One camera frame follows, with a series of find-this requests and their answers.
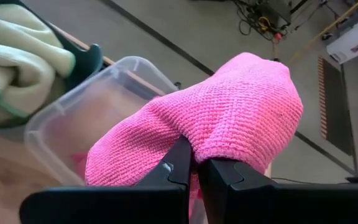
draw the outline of pink microfiber cloth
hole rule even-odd
[[[303,106],[279,62],[243,53],[212,77],[158,97],[107,132],[90,150],[88,185],[135,185],[182,134],[195,161],[243,161],[263,173],[295,133]],[[192,178],[190,197],[198,193]]]

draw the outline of gray concrete floor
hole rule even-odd
[[[127,55],[145,57],[161,69],[171,81],[182,82],[184,87],[208,77],[200,69],[99,0],[23,1],[40,16],[83,42],[99,44],[105,55],[113,60]],[[239,18],[232,2],[112,1],[212,70],[216,70],[241,52],[252,52],[263,58],[273,57],[271,43],[261,38],[256,31],[253,30],[248,36],[239,33],[237,29]],[[305,16],[300,16],[298,21],[306,19],[308,12],[310,11],[306,11]],[[287,62],[299,48],[332,21],[333,15],[328,10],[318,11],[309,22],[278,45],[280,59]],[[324,51],[324,44],[321,42],[316,43],[313,49],[290,65],[293,81],[305,106],[305,113],[298,130],[341,162],[353,168],[351,157],[320,136],[317,76],[317,56],[319,55],[329,59]],[[346,73],[346,78],[358,150],[358,60],[349,62],[346,69],[349,71]],[[273,163],[274,177],[310,182],[343,182],[344,177],[349,175],[296,137]]]

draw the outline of pale green cloth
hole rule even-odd
[[[25,119],[61,95],[74,66],[74,55],[31,12],[0,5],[0,124]]]

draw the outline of folded fabric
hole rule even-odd
[[[5,22],[7,26],[19,29],[46,44],[63,48],[52,30],[22,6],[0,4],[0,20]]]
[[[34,34],[30,35],[18,27],[0,19],[0,45],[35,54],[47,61],[59,75],[63,77],[70,75],[75,66],[75,57],[71,52],[45,43],[34,37]]]
[[[0,112],[0,122],[40,108],[54,79],[55,70],[42,58],[0,45],[0,110],[8,112]]]
[[[286,66],[240,54],[207,80],[153,99],[110,129],[88,153],[85,181],[135,185],[181,134],[197,163],[223,157],[263,173],[292,139],[302,112]],[[192,179],[191,198],[198,188]]]

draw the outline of floor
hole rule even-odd
[[[83,42],[99,44],[104,54],[113,60],[128,55],[149,59],[172,82],[181,82],[183,88],[208,78],[208,74],[112,9],[108,1],[114,1],[116,5],[212,71],[217,70],[224,62],[241,52],[252,52],[263,58],[273,57],[271,43],[260,38],[258,33],[252,31],[248,36],[239,33],[236,8],[230,1],[23,1],[40,16]],[[338,11],[346,8],[338,1],[332,2],[334,2],[333,7]],[[301,15],[297,20],[300,22],[306,19],[313,8],[311,6],[308,11],[305,11],[305,16]],[[328,10],[318,11],[309,22],[278,45],[280,59],[287,63],[298,49],[332,21],[333,15]],[[298,131],[324,151],[317,151],[315,147],[305,143],[304,139],[294,137],[287,149],[274,160],[272,177],[316,183],[338,183],[354,173],[353,158],[336,149],[320,135],[317,76],[319,55],[330,60],[324,51],[324,44],[320,41],[289,67],[305,107]],[[358,164],[358,58],[346,63],[344,68]],[[31,167],[30,173],[18,175],[21,180],[25,178],[32,180],[30,183],[23,184],[24,187],[17,187],[19,193],[22,189],[31,192],[41,186],[57,184],[34,158],[25,153],[24,146],[20,143],[0,138],[0,161],[1,159],[7,160],[6,164],[13,160]],[[7,165],[0,169],[0,173],[4,174],[6,170],[16,172],[15,170],[20,169],[16,166],[10,168]],[[9,191],[8,188],[4,189],[3,184],[0,184],[0,192],[8,194]],[[17,203],[25,197],[22,194],[17,195],[14,202],[6,203],[4,198],[0,197],[1,214],[14,216],[11,208],[16,207]],[[17,220],[9,222],[1,220],[7,220],[3,218],[3,215],[0,215],[0,223],[17,223]]]

